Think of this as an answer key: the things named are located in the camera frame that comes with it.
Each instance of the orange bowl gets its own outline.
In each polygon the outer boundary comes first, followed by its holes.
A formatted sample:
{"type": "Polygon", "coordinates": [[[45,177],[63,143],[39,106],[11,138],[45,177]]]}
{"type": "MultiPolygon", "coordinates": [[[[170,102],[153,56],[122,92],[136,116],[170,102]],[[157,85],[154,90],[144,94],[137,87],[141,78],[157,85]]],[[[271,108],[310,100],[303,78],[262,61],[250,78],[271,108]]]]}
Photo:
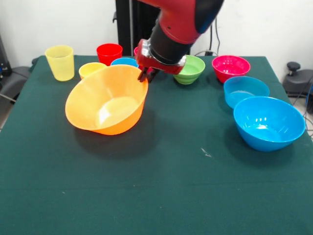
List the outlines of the orange bowl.
{"type": "Polygon", "coordinates": [[[141,70],[116,65],[81,80],[65,104],[68,121],[75,127],[104,135],[131,129],[140,119],[148,82],[139,82],[141,70]]]}

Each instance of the plastic bowl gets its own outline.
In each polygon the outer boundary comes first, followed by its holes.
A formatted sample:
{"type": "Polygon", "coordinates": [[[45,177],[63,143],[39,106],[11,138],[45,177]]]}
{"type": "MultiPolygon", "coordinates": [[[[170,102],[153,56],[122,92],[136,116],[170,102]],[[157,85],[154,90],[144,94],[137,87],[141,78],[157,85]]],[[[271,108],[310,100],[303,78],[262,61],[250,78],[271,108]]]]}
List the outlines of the plastic bowl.
{"type": "Polygon", "coordinates": [[[234,118],[247,144],[264,152],[288,146],[305,130],[299,111],[271,97],[255,96],[242,100],[234,109],[234,118]]]}
{"type": "Polygon", "coordinates": [[[139,65],[137,64],[137,61],[135,59],[132,58],[119,58],[114,60],[111,65],[130,65],[130,66],[134,66],[136,68],[139,67],[139,65]]]}
{"type": "Polygon", "coordinates": [[[251,96],[269,96],[268,86],[253,77],[232,77],[224,83],[226,103],[232,109],[243,99],[251,96]]]}
{"type": "Polygon", "coordinates": [[[242,57],[222,55],[212,61],[212,66],[217,78],[225,82],[231,77],[245,76],[250,71],[250,63],[242,57]]]}
{"type": "Polygon", "coordinates": [[[84,64],[80,69],[78,70],[80,78],[83,79],[84,77],[90,75],[93,72],[96,72],[98,70],[104,69],[107,66],[105,64],[99,63],[99,62],[92,62],[88,64],[84,64]]]}
{"type": "Polygon", "coordinates": [[[135,47],[135,49],[134,49],[134,55],[137,55],[137,53],[138,53],[138,47],[135,47]]]}
{"type": "Polygon", "coordinates": [[[116,65],[81,80],[65,104],[68,121],[104,135],[131,129],[142,114],[148,92],[148,81],[138,81],[140,73],[134,66],[116,65]]]}
{"type": "Polygon", "coordinates": [[[177,82],[188,85],[196,81],[205,69],[205,62],[197,56],[187,55],[186,64],[178,75],[174,75],[177,82]]]}

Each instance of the translucent yellow cup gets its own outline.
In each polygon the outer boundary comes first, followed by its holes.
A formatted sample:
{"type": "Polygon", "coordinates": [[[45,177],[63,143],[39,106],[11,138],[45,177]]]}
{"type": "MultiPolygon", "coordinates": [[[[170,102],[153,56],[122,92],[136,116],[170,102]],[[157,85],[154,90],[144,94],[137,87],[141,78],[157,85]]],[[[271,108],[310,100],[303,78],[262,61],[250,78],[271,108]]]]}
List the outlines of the translucent yellow cup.
{"type": "Polygon", "coordinates": [[[82,67],[80,67],[78,72],[79,72],[80,78],[83,79],[84,77],[92,74],[93,72],[104,69],[105,67],[107,67],[105,64],[102,64],[99,62],[91,62],[88,64],[84,64],[82,67]]]}
{"type": "Polygon", "coordinates": [[[69,81],[74,77],[74,50],[69,46],[50,47],[45,51],[55,79],[61,82],[69,81]]]}

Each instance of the black knob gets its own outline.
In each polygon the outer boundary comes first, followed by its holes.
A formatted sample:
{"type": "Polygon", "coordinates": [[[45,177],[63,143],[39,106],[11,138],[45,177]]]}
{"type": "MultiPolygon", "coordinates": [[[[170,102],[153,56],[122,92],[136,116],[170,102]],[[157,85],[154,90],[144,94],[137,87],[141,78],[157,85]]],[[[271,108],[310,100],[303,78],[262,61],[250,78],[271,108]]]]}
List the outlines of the black knob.
{"type": "Polygon", "coordinates": [[[296,72],[297,70],[299,70],[301,68],[300,64],[297,62],[289,62],[287,64],[287,67],[292,72],[296,72]]]}

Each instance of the small blue bowl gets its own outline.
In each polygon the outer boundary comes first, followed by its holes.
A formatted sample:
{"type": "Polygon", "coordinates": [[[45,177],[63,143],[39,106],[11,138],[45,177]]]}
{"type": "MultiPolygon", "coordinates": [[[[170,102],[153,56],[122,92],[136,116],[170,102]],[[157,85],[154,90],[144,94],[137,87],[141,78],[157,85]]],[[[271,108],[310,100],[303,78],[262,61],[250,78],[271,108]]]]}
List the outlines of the small blue bowl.
{"type": "Polygon", "coordinates": [[[269,96],[268,86],[259,79],[247,76],[232,77],[224,83],[226,103],[234,108],[240,101],[251,96],[269,96]]]}
{"type": "Polygon", "coordinates": [[[239,102],[234,118],[242,138],[259,151],[284,148],[302,136],[305,122],[290,104],[271,97],[250,97],[239,102]]]}
{"type": "Polygon", "coordinates": [[[111,65],[131,65],[136,68],[139,68],[137,61],[132,58],[118,58],[116,60],[113,60],[111,65]]]}

